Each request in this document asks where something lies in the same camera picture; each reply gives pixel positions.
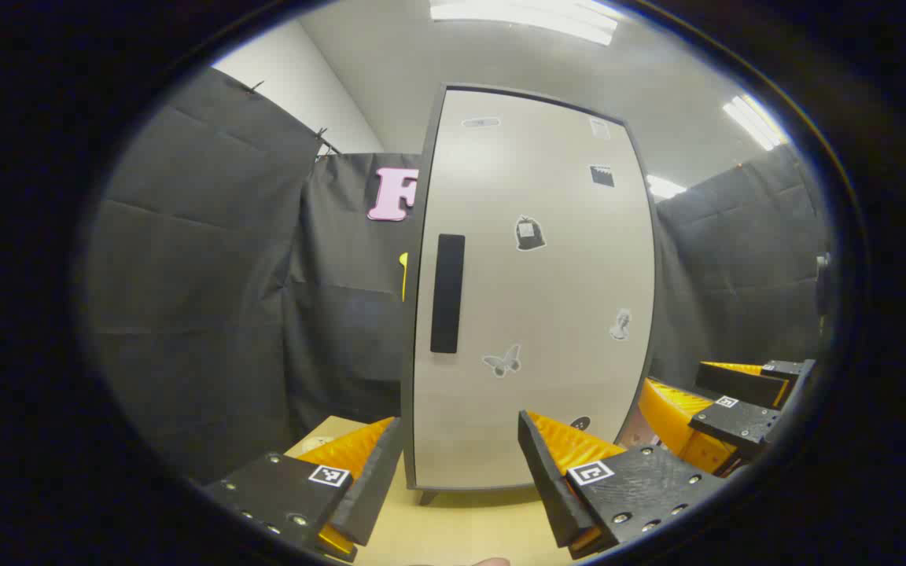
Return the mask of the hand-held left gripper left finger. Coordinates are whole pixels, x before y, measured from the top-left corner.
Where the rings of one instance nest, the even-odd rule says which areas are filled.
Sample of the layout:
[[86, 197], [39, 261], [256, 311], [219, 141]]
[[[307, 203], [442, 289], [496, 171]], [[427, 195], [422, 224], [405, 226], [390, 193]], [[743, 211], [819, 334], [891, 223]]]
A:
[[263, 454], [204, 492], [280, 546], [351, 563], [368, 545], [391, 487], [400, 426], [389, 417], [299, 456]]

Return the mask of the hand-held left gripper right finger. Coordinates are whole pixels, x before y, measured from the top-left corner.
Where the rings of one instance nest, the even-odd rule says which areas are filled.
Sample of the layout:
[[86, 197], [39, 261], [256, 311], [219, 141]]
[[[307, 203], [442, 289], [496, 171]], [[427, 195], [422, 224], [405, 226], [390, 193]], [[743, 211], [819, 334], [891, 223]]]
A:
[[528, 410], [517, 441], [556, 545], [576, 560], [640, 553], [727, 486], [659, 447], [625, 449]]

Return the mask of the black door handle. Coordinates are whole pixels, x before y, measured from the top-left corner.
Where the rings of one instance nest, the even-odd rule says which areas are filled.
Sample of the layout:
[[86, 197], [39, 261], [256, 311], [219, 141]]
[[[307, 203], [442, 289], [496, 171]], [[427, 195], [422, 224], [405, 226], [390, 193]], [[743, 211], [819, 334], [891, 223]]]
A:
[[440, 233], [433, 289], [430, 351], [456, 354], [462, 304], [466, 237]]

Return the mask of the black backdrop cloth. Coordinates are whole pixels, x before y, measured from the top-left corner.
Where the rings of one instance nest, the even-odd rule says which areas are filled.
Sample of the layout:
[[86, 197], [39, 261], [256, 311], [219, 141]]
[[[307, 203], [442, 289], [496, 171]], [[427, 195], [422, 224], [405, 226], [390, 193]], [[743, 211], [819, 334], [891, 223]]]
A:
[[[422, 152], [322, 155], [315, 133], [217, 69], [140, 126], [85, 251], [87, 334], [116, 400], [170, 465], [211, 483], [329, 416], [410, 415], [421, 207], [368, 216], [382, 168]], [[777, 149], [651, 205], [654, 337], [640, 377], [686, 386], [702, 359], [784, 344], [831, 249], [826, 205]]]

